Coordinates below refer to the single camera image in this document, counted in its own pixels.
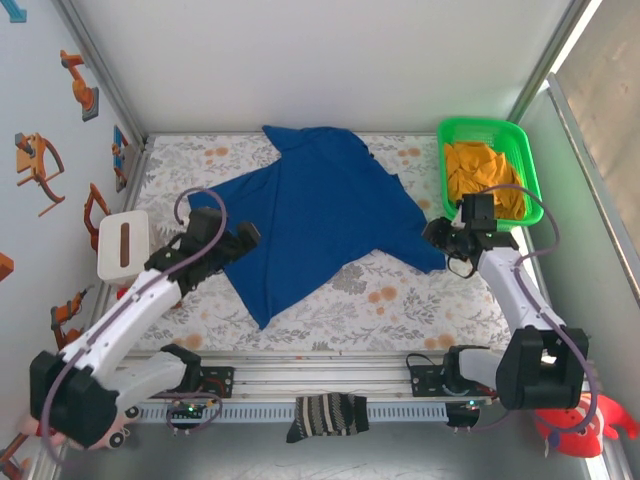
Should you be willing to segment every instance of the floral fabric surface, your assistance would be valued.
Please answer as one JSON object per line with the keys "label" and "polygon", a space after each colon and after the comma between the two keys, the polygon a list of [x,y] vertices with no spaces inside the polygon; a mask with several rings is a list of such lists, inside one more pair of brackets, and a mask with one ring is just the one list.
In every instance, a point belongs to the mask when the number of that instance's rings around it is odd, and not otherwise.
{"label": "floral fabric surface", "polygon": [[[399,175],[428,219],[443,215],[435,137],[361,138],[389,173]],[[148,212],[159,240],[167,242],[180,231],[173,203],[181,191],[222,183],[278,158],[261,134],[156,137],[136,208]],[[262,331],[226,276],[212,276],[155,322],[135,348],[175,342],[217,351],[440,350],[452,344],[502,348],[509,337],[500,307],[478,275],[423,274],[374,251],[345,265]]]}

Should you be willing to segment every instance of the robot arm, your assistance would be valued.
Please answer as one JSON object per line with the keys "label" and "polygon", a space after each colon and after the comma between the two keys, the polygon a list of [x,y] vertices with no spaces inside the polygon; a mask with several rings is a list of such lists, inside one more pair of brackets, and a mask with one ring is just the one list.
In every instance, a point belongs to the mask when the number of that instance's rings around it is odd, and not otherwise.
{"label": "robot arm", "polygon": [[[136,403],[165,390],[193,392],[198,389],[200,357],[177,345],[163,347],[139,366],[118,372],[116,369],[138,338],[164,312],[212,273],[257,246],[260,235],[255,227],[241,223],[237,236],[224,232],[204,256],[158,278],[202,251],[216,236],[221,222],[218,210],[191,211],[187,231],[151,255],[145,264],[146,270],[125,296],[91,329],[57,355],[43,351],[33,360],[31,416],[40,420],[49,390],[64,368],[70,371],[53,399],[50,424],[84,447],[102,438],[116,415]],[[179,248],[174,248],[178,241]]]}
{"label": "robot arm", "polygon": [[[498,232],[493,195],[465,195],[461,225],[446,218],[427,226],[423,236],[450,258],[470,261],[488,283],[511,331],[503,355],[485,348],[452,347],[444,357],[445,385],[454,392],[477,382],[497,391],[507,409],[572,408],[580,401],[584,372],[575,355],[542,316],[559,326],[586,358],[588,340],[581,329],[569,329],[551,309],[531,278],[520,271],[525,294],[514,270],[518,246],[508,232]],[[554,357],[546,363],[543,357]]]}

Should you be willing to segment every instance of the gray floor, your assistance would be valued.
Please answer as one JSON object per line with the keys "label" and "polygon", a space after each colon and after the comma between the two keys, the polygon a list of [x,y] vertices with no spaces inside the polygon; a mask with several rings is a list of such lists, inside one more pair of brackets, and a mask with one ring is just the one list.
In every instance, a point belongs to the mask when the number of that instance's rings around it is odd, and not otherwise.
{"label": "gray floor", "polygon": [[442,424],[374,424],[355,437],[285,443],[289,425],[214,425],[174,438],[134,427],[120,451],[74,453],[61,479],[448,480],[589,478],[583,460],[551,454],[525,414],[484,433]]}

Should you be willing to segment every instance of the black cable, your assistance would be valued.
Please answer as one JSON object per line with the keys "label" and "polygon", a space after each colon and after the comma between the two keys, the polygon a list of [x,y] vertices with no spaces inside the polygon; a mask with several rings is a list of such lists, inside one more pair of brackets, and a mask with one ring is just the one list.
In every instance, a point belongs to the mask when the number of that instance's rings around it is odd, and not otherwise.
{"label": "black cable", "polygon": [[427,357],[426,355],[423,355],[422,353],[410,353],[409,355],[407,355],[407,358],[404,359],[404,362],[407,364],[407,368],[409,370],[411,370],[411,365],[409,364],[409,358],[411,357],[420,357],[420,358],[424,358],[425,360],[427,360],[429,363],[431,363],[431,365],[435,365],[434,361],[431,360],[429,357]]}

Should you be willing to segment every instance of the white panel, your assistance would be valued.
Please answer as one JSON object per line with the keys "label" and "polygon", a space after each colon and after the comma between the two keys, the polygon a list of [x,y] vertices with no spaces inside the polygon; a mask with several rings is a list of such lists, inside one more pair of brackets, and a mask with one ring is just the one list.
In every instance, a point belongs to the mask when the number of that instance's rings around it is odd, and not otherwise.
{"label": "white panel", "polygon": [[[522,119],[531,142],[542,198],[562,235],[559,250],[540,258],[551,303],[569,327],[589,336],[604,393],[640,418],[640,310],[611,244],[589,187],[553,103],[538,95]],[[534,246],[553,242],[543,219],[530,228]],[[626,435],[621,435],[623,442]],[[640,445],[627,442],[627,456],[640,471]]]}
{"label": "white panel", "polygon": [[143,126],[505,117],[569,0],[76,0]]}
{"label": "white panel", "polygon": [[[51,307],[64,305],[88,284],[99,282],[96,253],[82,219],[89,182],[97,185],[114,212],[126,195],[126,190],[115,190],[111,143],[117,119],[112,108],[101,95],[99,116],[82,121],[71,75],[60,64],[61,49],[77,53],[71,36],[49,0],[19,4],[27,10],[23,24],[9,23],[0,9],[0,252],[15,262],[15,271],[0,282],[2,446],[15,436],[18,419],[28,409],[31,360],[42,349],[55,351]],[[95,86],[87,68],[78,70],[87,85]],[[49,139],[65,167],[50,186],[66,198],[40,218],[38,213],[51,203],[42,189],[34,181],[16,185],[28,173],[16,173],[18,132],[38,132]],[[52,164],[46,154],[48,173],[55,171]],[[94,210],[99,221],[100,209]],[[96,292],[89,292],[68,327],[79,328],[87,320]]]}

